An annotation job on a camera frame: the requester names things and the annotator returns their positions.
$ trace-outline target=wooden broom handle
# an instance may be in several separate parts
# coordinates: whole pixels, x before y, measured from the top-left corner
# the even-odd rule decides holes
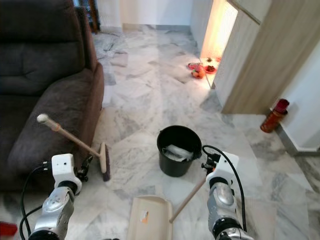
[[[172,224],[173,221],[178,217],[182,209],[185,208],[185,206],[188,204],[188,202],[193,198],[193,196],[199,191],[199,189],[202,187],[203,184],[205,184],[206,178],[203,178],[201,182],[199,182],[193,189],[192,192],[185,198],[183,203],[180,205],[178,210],[174,213],[174,215],[169,219],[169,222]]]
[[[59,123],[53,121],[52,119],[49,118],[47,114],[40,114],[36,120],[48,126],[51,128],[53,131],[60,133],[61,135],[65,136],[66,138],[70,139],[71,141],[75,142],[79,146],[83,147],[84,149],[88,150],[90,153],[96,155],[98,158],[100,158],[100,154],[97,153],[93,148],[89,147],[87,144],[84,142],[80,141],[78,138],[76,138],[73,134],[68,132],[67,130],[64,130]]]

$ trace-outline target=broom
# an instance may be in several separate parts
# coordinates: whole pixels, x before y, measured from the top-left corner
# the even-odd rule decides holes
[[[90,153],[98,157],[100,161],[100,168],[103,176],[103,181],[107,182],[110,180],[110,160],[109,160],[109,153],[108,153],[108,148],[106,144],[103,142],[101,143],[100,146],[100,153],[98,153],[96,150],[93,148],[89,147],[87,144],[84,142],[80,141],[78,138],[76,138],[73,134],[68,132],[67,130],[64,130],[61,125],[52,119],[49,118],[47,114],[40,114],[36,120],[48,126],[51,128],[54,132],[58,132],[59,134],[65,136],[67,139],[73,141],[75,144],[79,145],[80,147],[84,148],[85,150],[88,150]]]

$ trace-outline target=black cable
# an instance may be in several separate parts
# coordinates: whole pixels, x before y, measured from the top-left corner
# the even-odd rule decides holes
[[[246,224],[246,206],[245,206],[245,195],[244,195],[244,190],[242,188],[242,184],[239,178],[239,175],[237,173],[237,170],[235,169],[234,165],[232,164],[232,162],[230,161],[230,159],[224,154],[223,151],[221,151],[219,148],[216,148],[214,146],[210,146],[210,145],[204,145],[202,147],[202,151],[208,155],[208,152],[205,150],[205,148],[210,148],[213,150],[216,150],[217,152],[219,152],[226,160],[227,162],[230,164],[230,167],[232,168],[235,178],[239,184],[239,188],[240,188],[240,195],[241,195],[241,208],[242,208],[242,224],[243,224],[243,230],[247,231],[247,224]]]
[[[24,231],[23,231],[23,225],[24,225],[24,221],[27,221],[27,217],[31,214],[33,214],[34,212],[38,211],[39,209],[42,208],[42,205],[36,207],[35,209],[31,210],[30,212],[28,212],[21,220],[20,225],[19,225],[19,233],[20,233],[20,237],[22,240],[26,240],[25,236],[24,236]]]
[[[25,182],[24,182],[24,186],[22,189],[22,193],[21,193],[21,202],[20,202],[20,207],[21,207],[21,212],[22,212],[22,216],[23,218],[25,218],[25,225],[26,225],[26,230],[28,232],[28,236],[30,236],[31,234],[31,230],[30,230],[30,225],[26,216],[26,210],[25,210],[25,203],[24,203],[24,197],[25,197],[25,192],[29,183],[29,180],[31,178],[31,176],[39,169],[44,169],[43,166],[38,166],[35,169],[32,170],[32,172],[29,173],[28,177],[26,178]]]

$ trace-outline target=beige dustpan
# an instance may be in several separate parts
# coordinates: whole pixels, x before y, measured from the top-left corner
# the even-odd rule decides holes
[[[127,240],[172,240],[172,205],[158,196],[133,199]]]

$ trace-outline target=brown sofa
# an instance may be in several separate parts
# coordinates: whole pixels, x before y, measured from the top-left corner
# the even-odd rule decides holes
[[[37,122],[41,113],[92,143],[104,94],[83,8],[72,0],[0,0],[0,191],[19,191],[27,175],[53,155],[87,156]],[[53,188],[51,173],[30,188]]]

